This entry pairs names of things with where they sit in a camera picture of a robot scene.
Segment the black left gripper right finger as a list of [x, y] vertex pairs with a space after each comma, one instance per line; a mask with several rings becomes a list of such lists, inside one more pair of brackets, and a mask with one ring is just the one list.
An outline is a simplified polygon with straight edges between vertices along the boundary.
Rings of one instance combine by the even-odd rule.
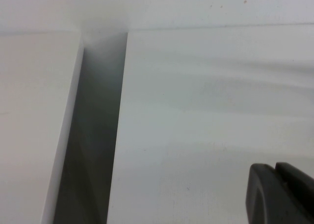
[[287, 162], [277, 162], [275, 171], [280, 175], [302, 210], [314, 218], [314, 179]]

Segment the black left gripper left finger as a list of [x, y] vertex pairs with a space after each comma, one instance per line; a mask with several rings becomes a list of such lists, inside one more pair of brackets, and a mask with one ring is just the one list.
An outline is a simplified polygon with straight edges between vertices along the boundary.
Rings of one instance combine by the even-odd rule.
[[250, 224], [312, 224], [314, 219], [293, 198], [275, 167], [252, 164], [246, 193]]

